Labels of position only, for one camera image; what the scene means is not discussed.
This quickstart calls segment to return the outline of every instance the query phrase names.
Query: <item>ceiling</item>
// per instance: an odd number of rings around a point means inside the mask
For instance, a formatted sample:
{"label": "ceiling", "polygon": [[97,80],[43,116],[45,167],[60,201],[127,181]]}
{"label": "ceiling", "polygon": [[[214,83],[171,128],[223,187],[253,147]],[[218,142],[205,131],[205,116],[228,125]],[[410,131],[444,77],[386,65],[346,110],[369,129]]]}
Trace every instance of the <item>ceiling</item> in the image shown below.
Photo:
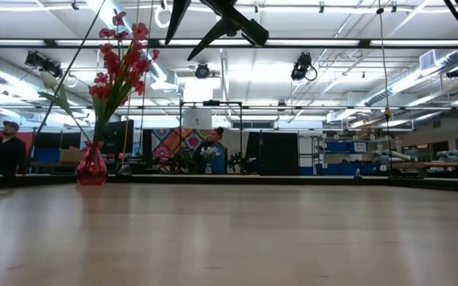
{"label": "ceiling", "polygon": [[[82,39],[87,32],[95,11],[88,2],[77,1],[80,10],[73,10],[70,1],[61,0],[0,0],[0,39]],[[117,1],[116,6],[128,13],[128,18],[145,22],[150,28],[149,38],[163,39],[167,28],[160,28],[154,16],[160,10],[161,1]],[[254,5],[258,4],[258,13]],[[458,23],[449,13],[442,0],[397,0],[398,11],[391,13],[394,2],[382,0],[388,9],[383,15],[383,35],[386,39],[458,39]],[[351,38],[379,39],[380,21],[375,11],[378,0],[324,0],[324,12],[319,13],[320,2],[308,0],[240,0],[237,9],[247,18],[253,18],[270,31],[270,38]],[[159,14],[161,24],[168,21],[169,12]],[[188,10],[177,31],[175,38],[200,39],[216,23],[213,12],[198,0],[192,0],[192,9]],[[98,31],[107,27],[103,18],[96,20],[88,38],[98,37]],[[12,48],[0,47],[0,60],[38,75],[24,65],[28,51],[40,54],[61,63],[66,68],[76,50],[73,48]],[[370,91],[385,83],[383,57],[381,49],[354,48],[207,48],[194,60],[187,61],[190,48],[160,48],[157,62],[168,73],[177,72],[180,83],[195,81],[191,67],[199,62],[208,63],[217,75],[221,70],[221,52],[228,63],[227,99],[241,101],[247,105],[276,105],[285,100],[288,105],[306,106],[355,105],[351,98],[368,95]],[[418,64],[418,57],[428,52],[425,48],[387,49],[386,71],[389,79],[408,71]],[[318,67],[316,81],[297,88],[290,79],[293,63],[301,52],[310,52]],[[91,96],[88,86],[93,84],[97,70],[97,51],[94,48],[81,50],[72,65],[72,74],[79,80],[74,87],[69,87],[73,102],[89,105]],[[417,99],[440,90],[439,76],[432,76],[427,81],[408,89],[413,94],[408,99]],[[176,92],[154,90],[147,80],[146,105],[178,104]],[[220,78],[217,76],[205,81],[212,85],[215,99],[222,99]],[[404,106],[407,102],[398,102]],[[134,99],[131,105],[141,105],[142,98]],[[305,110],[301,116],[309,114],[327,114],[330,110]],[[248,114],[258,114],[257,110]],[[118,111],[119,115],[126,110]],[[140,110],[131,113],[140,114]],[[163,110],[146,110],[146,114],[163,114]]]}

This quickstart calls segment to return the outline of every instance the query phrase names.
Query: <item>air vent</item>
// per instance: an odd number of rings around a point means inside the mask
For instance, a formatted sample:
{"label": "air vent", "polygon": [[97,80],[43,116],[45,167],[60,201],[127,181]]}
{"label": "air vent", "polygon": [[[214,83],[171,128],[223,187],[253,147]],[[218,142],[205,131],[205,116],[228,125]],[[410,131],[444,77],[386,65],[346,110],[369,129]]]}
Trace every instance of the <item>air vent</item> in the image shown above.
{"label": "air vent", "polygon": [[440,128],[441,127],[441,120],[433,121],[433,128]]}
{"label": "air vent", "polygon": [[[232,122],[232,128],[239,128],[239,121]],[[274,121],[243,121],[244,129],[273,129]]]}
{"label": "air vent", "polygon": [[430,50],[426,54],[420,56],[420,69],[428,70],[436,66],[436,51]]}

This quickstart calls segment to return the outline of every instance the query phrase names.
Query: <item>black jacket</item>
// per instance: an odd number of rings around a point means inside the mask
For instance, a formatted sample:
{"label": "black jacket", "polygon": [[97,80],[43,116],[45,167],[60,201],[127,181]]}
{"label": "black jacket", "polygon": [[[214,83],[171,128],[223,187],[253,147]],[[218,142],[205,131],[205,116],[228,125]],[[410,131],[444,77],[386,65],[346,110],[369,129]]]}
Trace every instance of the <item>black jacket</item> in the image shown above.
{"label": "black jacket", "polygon": [[15,175],[17,167],[19,174],[25,174],[25,143],[17,137],[5,143],[0,138],[0,174]]}
{"label": "black jacket", "polygon": [[[206,162],[204,158],[200,155],[200,151],[202,148],[207,148],[213,145],[213,142],[205,141],[201,143],[196,151],[194,152],[192,159],[196,162],[196,171],[197,173],[204,173],[204,169],[206,168]],[[227,148],[223,147],[223,172],[227,174]]]}

